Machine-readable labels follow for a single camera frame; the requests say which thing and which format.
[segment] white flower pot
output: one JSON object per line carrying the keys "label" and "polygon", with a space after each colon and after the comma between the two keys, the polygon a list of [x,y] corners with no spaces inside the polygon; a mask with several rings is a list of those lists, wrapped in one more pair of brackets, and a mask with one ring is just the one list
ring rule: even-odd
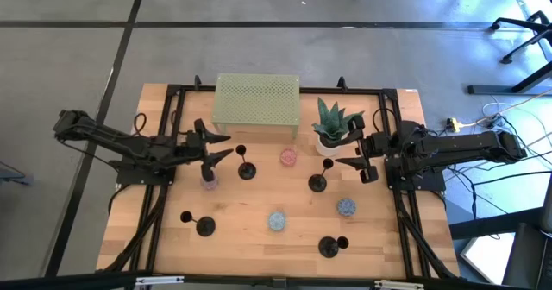
{"label": "white flower pot", "polygon": [[317,151],[321,156],[326,156],[326,157],[334,156],[339,152],[341,148],[342,146],[337,146],[335,148],[328,148],[324,146],[322,142],[320,142],[320,136],[318,136]]}

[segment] desk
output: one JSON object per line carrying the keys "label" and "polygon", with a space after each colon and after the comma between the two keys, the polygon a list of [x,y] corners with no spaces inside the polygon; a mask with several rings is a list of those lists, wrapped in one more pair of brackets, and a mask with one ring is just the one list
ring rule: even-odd
{"label": "desk", "polygon": [[[138,111],[147,114],[143,135],[156,135],[167,85],[145,84]],[[192,129],[193,121],[203,118],[213,130],[211,114],[214,92],[188,91],[180,130]],[[255,164],[257,175],[241,180],[237,168],[241,157],[233,153],[221,161],[216,174],[220,184],[205,191],[199,184],[199,163],[177,168],[170,186],[162,219],[154,272],[171,274],[213,274],[241,276],[293,276],[332,278],[405,277],[399,243],[398,224],[392,193],[387,189],[383,159],[371,162],[378,168],[379,180],[362,184],[358,172],[336,163],[324,175],[328,187],[314,193],[307,180],[323,169],[323,157],[317,154],[317,135],[312,123],[318,122],[317,94],[301,94],[301,124],[292,140],[289,130],[259,126],[228,127],[232,139],[209,147],[211,152],[245,144],[247,161]],[[337,101],[347,113],[364,110],[365,135],[375,132],[370,122],[379,108],[378,98],[366,95],[324,94],[327,103]],[[423,123],[417,91],[398,90],[402,118]],[[354,145],[345,146],[338,157],[353,157]],[[295,148],[295,167],[283,167],[279,153]],[[105,268],[134,235],[140,215],[144,186],[130,186],[115,199],[103,238],[97,268]],[[352,217],[340,217],[339,199],[352,198],[357,211]],[[423,233],[438,257],[458,274],[455,252],[442,201],[430,192],[417,192]],[[180,221],[182,211],[195,218],[210,216],[216,220],[212,236],[200,237],[194,223]],[[286,226],[281,232],[268,229],[271,212],[283,211]],[[346,236],[349,247],[327,259],[317,250],[323,236]],[[148,237],[142,244],[139,268],[145,267]],[[420,274],[416,244],[410,239],[414,272]]]}

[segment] potted plant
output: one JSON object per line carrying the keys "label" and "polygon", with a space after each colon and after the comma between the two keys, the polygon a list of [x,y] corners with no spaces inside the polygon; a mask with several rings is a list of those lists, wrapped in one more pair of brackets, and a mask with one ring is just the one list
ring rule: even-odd
{"label": "potted plant", "polygon": [[340,141],[348,133],[348,121],[360,113],[354,113],[345,117],[345,109],[339,110],[337,103],[328,110],[326,103],[318,98],[318,114],[320,124],[313,123],[314,131],[318,134],[317,151],[322,156],[333,156],[339,152],[341,146],[331,147],[332,143]]}

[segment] small round object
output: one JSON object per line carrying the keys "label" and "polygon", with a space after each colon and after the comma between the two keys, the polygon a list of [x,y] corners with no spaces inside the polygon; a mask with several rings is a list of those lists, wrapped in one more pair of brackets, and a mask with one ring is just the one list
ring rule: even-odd
{"label": "small round object", "polygon": [[339,251],[339,246],[337,245],[337,241],[332,237],[324,237],[320,240],[320,243],[318,243],[318,251],[321,255],[327,258],[333,258],[337,255],[337,252]]}
{"label": "small round object", "polygon": [[212,217],[202,217],[196,223],[196,231],[202,237],[207,237],[213,234],[216,224]]}
{"label": "small round object", "polygon": [[309,188],[313,192],[322,192],[326,189],[328,182],[321,174],[313,174],[309,178]]}
{"label": "small round object", "polygon": [[282,151],[282,154],[279,155],[279,161],[284,164],[284,166],[291,167],[295,165],[297,161],[297,153],[292,148],[286,148]]}
{"label": "small round object", "polygon": [[251,180],[257,173],[257,168],[250,162],[244,162],[238,168],[238,174],[240,178],[244,180]]}
{"label": "small round object", "polygon": [[337,246],[341,249],[346,249],[348,247],[348,239],[345,236],[340,236],[337,238]]}
{"label": "small round object", "polygon": [[351,217],[356,211],[356,204],[352,199],[342,199],[337,202],[337,211],[344,217]]}
{"label": "small round object", "polygon": [[322,165],[324,166],[324,169],[330,169],[334,166],[334,161],[331,159],[324,159]]}
{"label": "small round object", "polygon": [[183,211],[182,214],[180,214],[180,221],[184,223],[188,223],[191,221],[193,216],[191,215],[191,212],[189,211]]}
{"label": "small round object", "polygon": [[238,155],[244,156],[246,151],[247,150],[245,149],[245,146],[243,144],[240,144],[239,146],[235,147],[235,152]]}
{"label": "small round object", "polygon": [[276,211],[270,214],[268,217],[268,227],[271,230],[283,230],[285,227],[285,216],[282,212]]}
{"label": "small round object", "polygon": [[218,186],[218,177],[215,176],[215,179],[212,181],[205,181],[205,179],[199,178],[199,184],[207,191],[213,191]]}

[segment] yellow connector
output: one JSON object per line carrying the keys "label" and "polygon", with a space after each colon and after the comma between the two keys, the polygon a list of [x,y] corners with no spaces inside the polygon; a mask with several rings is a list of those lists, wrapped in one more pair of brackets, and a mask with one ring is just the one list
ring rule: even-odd
{"label": "yellow connector", "polygon": [[456,118],[454,117],[447,119],[447,128],[452,129],[455,133],[459,133],[462,126],[462,123],[456,121]]}

